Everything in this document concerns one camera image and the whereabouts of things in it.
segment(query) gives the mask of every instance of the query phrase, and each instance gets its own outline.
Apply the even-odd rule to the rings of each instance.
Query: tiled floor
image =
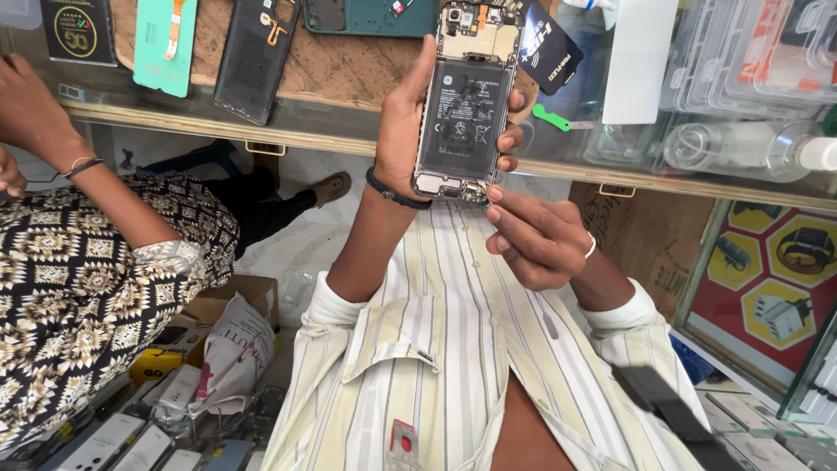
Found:
[[[136,165],[147,165],[187,153],[213,141],[211,137],[151,132],[128,127],[112,127],[113,155],[117,165],[124,159],[122,149],[133,153],[131,161]],[[235,142],[238,151],[231,158],[244,172],[252,170],[253,159],[244,151],[243,142]],[[54,172],[49,166],[23,151],[16,151],[21,169],[27,178],[49,179]],[[313,286],[308,280],[323,270],[328,270],[346,242],[352,227],[357,206],[360,204],[364,175],[372,165],[372,158],[360,155],[330,153],[308,149],[290,148],[279,159],[283,198],[293,196],[297,191],[340,171],[352,176],[349,194],[321,210],[306,211],[288,227],[272,237],[247,249],[236,262],[239,274],[273,277],[280,282],[281,319],[286,327],[298,327],[300,315],[311,298]],[[217,165],[208,164],[193,169],[201,179],[222,179],[226,173]],[[120,174],[131,170],[119,168]],[[51,185],[32,184],[30,189],[52,188],[68,182],[61,177]],[[569,195],[570,181],[547,179],[517,174],[501,175],[499,182],[506,188],[534,194],[551,201],[560,201]]]

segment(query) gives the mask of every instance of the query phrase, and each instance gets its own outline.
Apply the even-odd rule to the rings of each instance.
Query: striped shirt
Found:
[[[438,201],[368,303],[339,298],[320,273],[263,471],[396,469],[396,420],[415,428],[423,470],[488,470],[510,370],[579,471],[701,469],[608,366],[655,367],[708,429],[645,290],[631,280],[623,307],[583,311],[585,336],[555,292],[525,289],[485,249],[494,230],[484,209]]]

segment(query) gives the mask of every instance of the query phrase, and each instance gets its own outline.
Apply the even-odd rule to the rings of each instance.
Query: phone battery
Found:
[[[478,179],[493,173],[511,77],[511,69],[484,62],[436,63],[422,168]]]

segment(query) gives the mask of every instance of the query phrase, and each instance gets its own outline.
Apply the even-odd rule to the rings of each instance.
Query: black card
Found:
[[[575,75],[584,53],[535,0],[494,0],[493,3],[520,10],[526,18],[517,65],[544,93],[554,95]]]
[[[49,58],[116,67],[108,0],[41,0]]]

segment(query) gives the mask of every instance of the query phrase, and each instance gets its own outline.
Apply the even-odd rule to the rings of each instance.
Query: geometric print shirt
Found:
[[[123,181],[184,241],[131,250],[75,186],[0,203],[0,451],[82,410],[232,274],[239,225],[196,178]]]
[[[397,422],[414,429],[421,469],[488,471],[509,375],[577,471],[702,469],[611,371],[653,367],[708,429],[648,293],[631,280],[624,306],[582,310],[585,335],[555,291],[525,289],[486,250],[484,211],[443,200],[419,211],[368,303],[341,299],[320,273],[263,471],[406,469],[391,460]]]

